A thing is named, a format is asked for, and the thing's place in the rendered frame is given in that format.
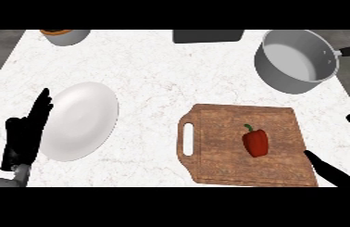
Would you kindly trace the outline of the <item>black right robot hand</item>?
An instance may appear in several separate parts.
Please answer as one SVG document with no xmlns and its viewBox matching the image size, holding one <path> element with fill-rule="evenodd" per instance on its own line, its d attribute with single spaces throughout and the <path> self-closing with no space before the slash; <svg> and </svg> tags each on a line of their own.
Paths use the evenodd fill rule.
<svg viewBox="0 0 350 227">
<path fill-rule="evenodd" d="M 350 113 L 316 114 L 302 123 L 304 155 L 313 170 L 333 186 L 350 187 Z"/>
</svg>

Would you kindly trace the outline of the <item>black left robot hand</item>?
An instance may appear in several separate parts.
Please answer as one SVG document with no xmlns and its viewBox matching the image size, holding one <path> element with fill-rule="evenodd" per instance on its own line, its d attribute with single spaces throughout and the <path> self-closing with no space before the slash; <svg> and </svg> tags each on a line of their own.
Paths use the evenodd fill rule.
<svg viewBox="0 0 350 227">
<path fill-rule="evenodd" d="M 29 113 L 25 117 L 6 120 L 7 143 L 3 153 L 0 170 L 12 171 L 12 168 L 25 164 L 31 165 L 38 153 L 43 130 L 53 108 L 48 89 L 40 93 Z"/>
</svg>

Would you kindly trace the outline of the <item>red bell pepper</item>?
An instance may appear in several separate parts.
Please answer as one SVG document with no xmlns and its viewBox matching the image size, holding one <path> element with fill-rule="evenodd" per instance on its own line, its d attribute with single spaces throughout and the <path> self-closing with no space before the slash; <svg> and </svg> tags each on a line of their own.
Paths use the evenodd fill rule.
<svg viewBox="0 0 350 227">
<path fill-rule="evenodd" d="M 243 147 L 249 155 L 257 158 L 267 154 L 267 133 L 263 130 L 254 130 L 248 124 L 245 127 L 248 133 L 242 136 Z"/>
</svg>

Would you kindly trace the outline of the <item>brown wooden cutting board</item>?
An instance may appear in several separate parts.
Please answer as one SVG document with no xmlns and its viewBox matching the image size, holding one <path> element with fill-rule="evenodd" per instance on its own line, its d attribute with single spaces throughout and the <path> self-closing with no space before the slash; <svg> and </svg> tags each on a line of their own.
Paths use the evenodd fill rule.
<svg viewBox="0 0 350 227">
<path fill-rule="evenodd" d="M 294 109 L 196 104 L 177 125 L 193 126 L 193 153 L 178 161 L 196 183 L 317 185 Z"/>
</svg>

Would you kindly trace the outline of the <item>grey metal pot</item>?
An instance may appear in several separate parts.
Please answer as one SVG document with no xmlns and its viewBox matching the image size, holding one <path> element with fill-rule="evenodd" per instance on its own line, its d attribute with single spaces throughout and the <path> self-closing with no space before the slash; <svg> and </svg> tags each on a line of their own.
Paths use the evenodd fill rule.
<svg viewBox="0 0 350 227">
<path fill-rule="evenodd" d="M 298 95 L 329 80 L 339 70 L 338 50 L 310 30 L 267 31 L 254 55 L 254 68 L 264 83 L 279 92 Z"/>
</svg>

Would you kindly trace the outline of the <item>white oval plate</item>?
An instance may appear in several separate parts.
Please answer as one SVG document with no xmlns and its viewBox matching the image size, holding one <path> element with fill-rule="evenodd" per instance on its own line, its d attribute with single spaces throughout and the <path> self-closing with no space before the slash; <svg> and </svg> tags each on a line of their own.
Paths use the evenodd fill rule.
<svg viewBox="0 0 350 227">
<path fill-rule="evenodd" d="M 84 158 L 102 146 L 118 120 L 119 102 L 99 82 L 82 82 L 51 100 L 40 151 L 56 161 Z"/>
</svg>

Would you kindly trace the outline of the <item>grey cup with orange contents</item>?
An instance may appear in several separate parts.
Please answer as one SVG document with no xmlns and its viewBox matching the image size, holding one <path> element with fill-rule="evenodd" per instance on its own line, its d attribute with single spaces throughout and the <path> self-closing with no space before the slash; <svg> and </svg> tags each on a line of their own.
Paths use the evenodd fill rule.
<svg viewBox="0 0 350 227">
<path fill-rule="evenodd" d="M 47 40 L 57 46 L 77 44 L 87 37 L 88 33 L 90 30 L 60 30 L 54 32 L 41 30 Z"/>
</svg>

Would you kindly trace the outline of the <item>dark grey rectangular appliance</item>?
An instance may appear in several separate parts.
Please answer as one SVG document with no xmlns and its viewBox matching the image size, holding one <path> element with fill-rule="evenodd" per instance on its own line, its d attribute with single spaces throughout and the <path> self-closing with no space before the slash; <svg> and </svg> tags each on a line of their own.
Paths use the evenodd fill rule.
<svg viewBox="0 0 350 227">
<path fill-rule="evenodd" d="M 237 42 L 243 30 L 173 30 L 175 44 Z"/>
</svg>

